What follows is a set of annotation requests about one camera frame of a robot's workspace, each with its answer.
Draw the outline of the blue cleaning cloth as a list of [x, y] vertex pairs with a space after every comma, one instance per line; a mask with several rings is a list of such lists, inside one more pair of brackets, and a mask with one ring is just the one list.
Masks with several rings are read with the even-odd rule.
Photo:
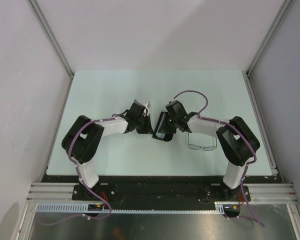
[[163, 121], [164, 119], [162, 118], [160, 120], [160, 122], [158, 122], [157, 126], [156, 126], [156, 130], [155, 130], [155, 136], [158, 138], [158, 139], [163, 139], [165, 137], [165, 133], [162, 133], [161, 132], [161, 127], [162, 127], [162, 124], [163, 124]]

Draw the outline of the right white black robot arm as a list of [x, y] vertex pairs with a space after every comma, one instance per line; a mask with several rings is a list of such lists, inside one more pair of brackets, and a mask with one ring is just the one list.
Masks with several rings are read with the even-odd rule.
[[154, 135], [159, 140], [170, 141], [177, 130], [213, 137], [219, 141], [228, 160], [223, 177], [221, 196], [232, 201], [239, 194], [238, 186], [244, 181], [248, 165], [257, 160], [256, 152], [261, 144], [240, 116], [230, 120], [219, 120], [201, 116], [198, 112], [186, 112], [178, 100], [169, 102], [166, 111], [160, 113]]

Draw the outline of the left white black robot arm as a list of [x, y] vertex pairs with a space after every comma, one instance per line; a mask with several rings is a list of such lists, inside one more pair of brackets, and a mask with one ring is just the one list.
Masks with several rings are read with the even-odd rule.
[[153, 134], [149, 108], [150, 102], [140, 103], [136, 99], [131, 107], [110, 118], [92, 120], [80, 115], [61, 142], [68, 158], [74, 163], [79, 182], [84, 185], [83, 194], [90, 200], [100, 196], [97, 185], [99, 176], [93, 164], [99, 143], [103, 137], [115, 134]]

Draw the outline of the thin wire-frame glasses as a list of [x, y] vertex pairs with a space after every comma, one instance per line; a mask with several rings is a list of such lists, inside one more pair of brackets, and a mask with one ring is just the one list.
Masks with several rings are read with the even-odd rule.
[[202, 133], [188, 133], [187, 146], [192, 150], [214, 151], [218, 147], [215, 137]]

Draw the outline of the black glasses case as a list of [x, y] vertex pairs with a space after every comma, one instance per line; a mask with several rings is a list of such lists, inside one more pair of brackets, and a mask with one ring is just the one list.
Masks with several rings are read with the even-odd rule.
[[[159, 138], [156, 137], [156, 127], [157, 127], [158, 122], [160, 122], [161, 119], [163, 119], [163, 123], [162, 123], [162, 126], [161, 126], [160, 130], [161, 130], [162, 133], [165, 133], [165, 137], [163, 139], [159, 139]], [[159, 140], [159, 141], [170, 142], [173, 139], [173, 135], [174, 135], [175, 132], [174, 132], [172, 126], [170, 125], [170, 115], [169, 115], [169, 113], [166, 112], [166, 111], [162, 111], [160, 113], [157, 124], [156, 124], [155, 130], [152, 134], [152, 138], [156, 139], [156, 140]]]

